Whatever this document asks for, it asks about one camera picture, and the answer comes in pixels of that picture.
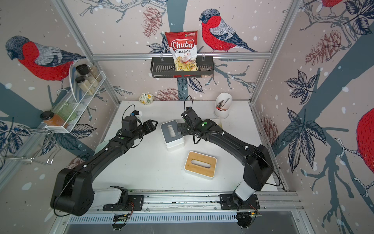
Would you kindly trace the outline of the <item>green glass cup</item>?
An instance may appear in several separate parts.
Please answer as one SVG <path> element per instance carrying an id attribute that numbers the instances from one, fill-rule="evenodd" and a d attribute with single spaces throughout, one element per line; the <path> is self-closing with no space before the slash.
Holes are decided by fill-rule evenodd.
<path id="1" fill-rule="evenodd" d="M 52 107 L 51 111 L 60 116 L 64 121 L 71 122 L 77 118 L 77 113 L 74 110 L 74 105 L 68 102 L 61 102 Z"/>

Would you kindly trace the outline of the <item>white utensil holder cup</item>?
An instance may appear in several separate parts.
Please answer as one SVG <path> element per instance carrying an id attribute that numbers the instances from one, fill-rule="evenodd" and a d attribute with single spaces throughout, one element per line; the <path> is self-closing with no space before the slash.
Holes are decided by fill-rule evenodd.
<path id="1" fill-rule="evenodd" d="M 231 103 L 232 96 L 229 93 L 221 93 L 215 101 L 214 115 L 219 119 L 226 119 L 229 116 Z"/>

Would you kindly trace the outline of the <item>orange jar black lid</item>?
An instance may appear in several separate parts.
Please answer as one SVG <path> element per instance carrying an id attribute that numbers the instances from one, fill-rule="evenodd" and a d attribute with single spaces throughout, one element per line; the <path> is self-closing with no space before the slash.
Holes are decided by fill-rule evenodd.
<path id="1" fill-rule="evenodd" d="M 68 123 L 60 117 L 58 114 L 55 114 L 52 111 L 44 111 L 40 114 L 40 118 L 48 126 L 57 126 L 57 127 L 68 127 Z"/>

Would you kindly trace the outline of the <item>red Chuba chips bag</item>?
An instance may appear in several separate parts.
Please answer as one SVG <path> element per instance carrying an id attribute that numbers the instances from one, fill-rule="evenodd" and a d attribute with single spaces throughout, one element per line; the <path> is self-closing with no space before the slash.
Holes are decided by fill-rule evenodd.
<path id="1" fill-rule="evenodd" d="M 197 31 L 167 32 L 166 39 L 173 55 L 175 71 L 197 71 Z"/>

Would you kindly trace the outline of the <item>aluminium frame post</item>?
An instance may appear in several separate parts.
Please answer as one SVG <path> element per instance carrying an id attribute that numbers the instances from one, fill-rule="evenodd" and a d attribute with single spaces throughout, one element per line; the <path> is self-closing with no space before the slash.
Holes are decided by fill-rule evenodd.
<path id="1" fill-rule="evenodd" d="M 291 4 L 288 8 L 288 10 L 286 11 L 286 15 L 285 15 L 285 18 L 281 24 L 281 27 L 276 35 L 276 38 L 274 40 L 274 43 L 271 47 L 271 57 L 269 59 L 266 60 L 265 64 L 264 64 L 264 67 L 260 73 L 260 76 L 257 80 L 257 83 L 256 83 L 256 86 L 255 86 L 255 89 L 252 93 L 252 96 L 251 96 L 251 99 L 250 99 L 250 103 L 252 105 L 255 104 L 255 102 L 257 101 L 257 99 L 259 98 L 259 95 L 260 95 L 260 92 L 262 90 L 262 88 L 264 87 L 265 85 L 265 82 L 266 82 L 266 79 L 268 78 L 270 72 L 271 72 L 271 69 L 273 67 L 273 65 L 275 64 L 275 61 L 277 59 L 277 56 L 280 52 L 280 49 L 287 37 L 287 34 L 292 26 L 292 23 L 298 13 L 298 10 L 299 10 L 299 7 L 301 5 L 302 1 L 301 0 L 293 0 L 291 1 Z"/>
<path id="2" fill-rule="evenodd" d="M 54 4 L 56 10 L 62 17 L 63 21 L 65 22 L 66 26 L 68 27 L 69 31 L 72 33 L 72 36 L 76 40 L 76 42 L 79 44 L 79 47 L 81 51 L 83 52 L 86 59 L 96 65 L 99 69 L 101 69 L 98 62 L 94 61 L 93 59 L 93 53 L 92 50 L 89 48 L 89 45 L 87 41 L 85 40 L 83 33 L 79 29 L 78 25 L 76 24 L 72 14 L 70 13 L 67 5 L 62 0 L 52 0 L 52 3 Z M 104 81 L 104 87 L 106 88 L 107 93 L 109 94 L 112 101 L 115 103 L 115 105 L 118 107 L 120 105 L 120 100 L 117 97 L 117 94 L 109 81 L 109 76 L 105 73 L 106 80 Z"/>

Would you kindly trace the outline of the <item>white plate on shelf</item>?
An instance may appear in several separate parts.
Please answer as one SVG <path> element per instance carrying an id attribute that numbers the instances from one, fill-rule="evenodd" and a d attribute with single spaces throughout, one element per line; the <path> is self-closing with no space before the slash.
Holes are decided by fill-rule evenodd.
<path id="1" fill-rule="evenodd" d="M 69 84 L 71 88 L 71 92 L 76 102 L 79 102 L 79 91 L 80 88 L 76 83 L 76 78 L 79 76 L 75 64 L 72 64 L 69 69 Z"/>

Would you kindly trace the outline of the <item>grey tissue box lid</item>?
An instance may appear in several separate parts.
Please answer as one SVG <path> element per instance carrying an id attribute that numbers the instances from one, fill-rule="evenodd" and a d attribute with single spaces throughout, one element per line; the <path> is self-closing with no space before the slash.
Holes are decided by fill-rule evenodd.
<path id="1" fill-rule="evenodd" d="M 160 127 L 166 144 L 179 144 L 184 141 L 184 137 L 178 132 L 177 120 L 165 122 Z"/>

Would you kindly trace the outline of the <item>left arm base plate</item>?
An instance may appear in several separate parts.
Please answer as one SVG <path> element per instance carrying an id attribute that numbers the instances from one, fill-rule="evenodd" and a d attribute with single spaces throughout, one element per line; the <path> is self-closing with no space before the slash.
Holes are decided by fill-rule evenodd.
<path id="1" fill-rule="evenodd" d="M 103 206 L 105 212 L 119 211 L 141 211 L 143 207 L 143 195 L 124 195 L 115 204 L 106 204 Z"/>

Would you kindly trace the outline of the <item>bamboo tissue box lid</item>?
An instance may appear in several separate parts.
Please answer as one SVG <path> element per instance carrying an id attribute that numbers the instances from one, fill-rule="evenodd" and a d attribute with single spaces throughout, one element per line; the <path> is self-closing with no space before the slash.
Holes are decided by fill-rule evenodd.
<path id="1" fill-rule="evenodd" d="M 184 170 L 188 174 L 212 180 L 215 176 L 217 159 L 212 156 L 189 151 Z"/>

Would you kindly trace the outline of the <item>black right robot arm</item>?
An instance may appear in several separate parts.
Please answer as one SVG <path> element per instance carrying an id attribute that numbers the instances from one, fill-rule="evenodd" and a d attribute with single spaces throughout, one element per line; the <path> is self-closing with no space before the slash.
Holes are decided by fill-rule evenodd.
<path id="1" fill-rule="evenodd" d="M 262 190 L 274 173 L 274 165 L 265 146 L 246 143 L 213 120 L 202 120 L 192 107 L 188 107 L 181 117 L 184 122 L 178 124 L 178 132 L 219 146 L 244 166 L 243 180 L 234 191 L 236 200 L 247 201 L 255 192 Z"/>

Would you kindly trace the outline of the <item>pale green bowl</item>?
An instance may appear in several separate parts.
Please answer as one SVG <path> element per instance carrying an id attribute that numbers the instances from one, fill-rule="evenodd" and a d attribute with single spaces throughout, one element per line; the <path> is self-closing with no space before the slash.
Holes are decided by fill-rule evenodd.
<path id="1" fill-rule="evenodd" d="M 100 143 L 100 144 L 96 147 L 94 153 L 97 154 L 97 153 L 99 153 L 102 149 L 105 149 L 108 143 L 109 143 L 109 141 L 103 141 L 102 143 Z"/>

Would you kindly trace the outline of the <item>aluminium horizontal frame bar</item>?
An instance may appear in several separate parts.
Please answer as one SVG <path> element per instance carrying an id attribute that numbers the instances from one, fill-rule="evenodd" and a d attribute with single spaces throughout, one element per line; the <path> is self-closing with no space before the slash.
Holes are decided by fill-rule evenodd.
<path id="1" fill-rule="evenodd" d="M 271 52 L 212 52 L 198 53 L 199 57 L 213 57 L 214 59 L 270 59 Z M 94 61 L 121 61 L 121 60 L 149 60 L 152 58 L 172 57 L 172 54 L 92 54 Z"/>

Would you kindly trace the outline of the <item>aluminium frame post left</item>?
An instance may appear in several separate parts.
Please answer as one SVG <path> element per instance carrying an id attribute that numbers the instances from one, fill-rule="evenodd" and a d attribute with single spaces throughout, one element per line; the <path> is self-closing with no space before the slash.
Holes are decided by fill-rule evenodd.
<path id="1" fill-rule="evenodd" d="M 76 40 L 76 42 L 79 44 L 79 47 L 81 51 L 83 52 L 86 59 L 96 65 L 99 69 L 101 69 L 98 62 L 94 61 L 93 59 L 93 53 L 92 50 L 89 48 L 89 45 L 87 41 L 85 40 L 83 33 L 79 29 L 78 25 L 76 24 L 72 14 L 70 13 L 67 5 L 62 0 L 52 0 L 52 3 L 54 4 L 56 10 L 62 17 L 63 21 L 65 22 L 66 26 L 68 27 L 69 31 L 72 33 L 72 36 Z M 104 81 L 104 87 L 106 88 L 107 93 L 109 94 L 112 101 L 115 103 L 115 105 L 118 107 L 120 105 L 120 100 L 117 97 L 117 94 L 109 81 L 109 76 L 105 73 L 106 80 Z"/>

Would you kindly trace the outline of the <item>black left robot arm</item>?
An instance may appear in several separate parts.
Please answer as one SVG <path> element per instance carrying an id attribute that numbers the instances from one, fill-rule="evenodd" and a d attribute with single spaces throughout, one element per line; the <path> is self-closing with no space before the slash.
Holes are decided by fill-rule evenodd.
<path id="1" fill-rule="evenodd" d="M 156 130 L 158 121 L 142 123 L 136 116 L 126 116 L 122 128 L 107 145 L 82 165 L 62 169 L 56 178 L 50 206 L 54 210 L 81 216 L 94 202 L 92 183 L 95 178 L 118 157 L 125 154 L 137 139 Z"/>

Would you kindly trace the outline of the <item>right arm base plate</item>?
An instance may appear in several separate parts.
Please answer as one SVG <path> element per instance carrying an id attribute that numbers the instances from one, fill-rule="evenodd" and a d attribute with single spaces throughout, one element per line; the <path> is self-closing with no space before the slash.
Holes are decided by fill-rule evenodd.
<path id="1" fill-rule="evenodd" d="M 247 200 L 241 200 L 235 193 L 220 194 L 219 204 L 222 210 L 259 210 L 259 200 L 252 194 Z"/>

